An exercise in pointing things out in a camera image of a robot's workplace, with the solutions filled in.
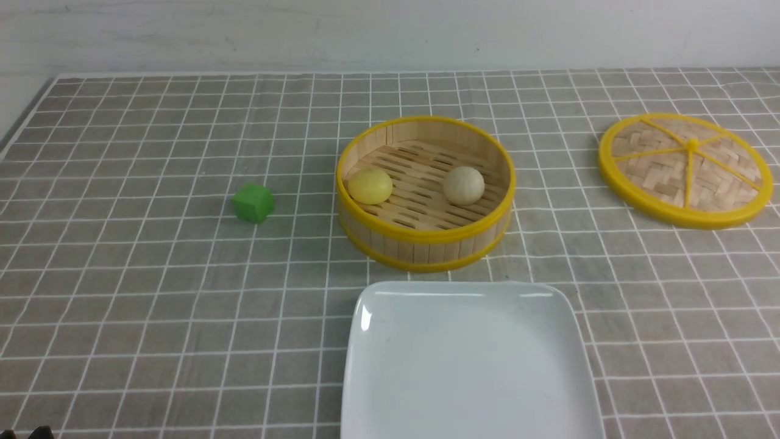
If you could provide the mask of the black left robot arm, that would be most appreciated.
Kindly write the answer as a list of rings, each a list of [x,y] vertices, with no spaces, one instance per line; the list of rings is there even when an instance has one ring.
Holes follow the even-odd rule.
[[[28,436],[28,439],[55,439],[55,434],[49,426],[39,426]]]

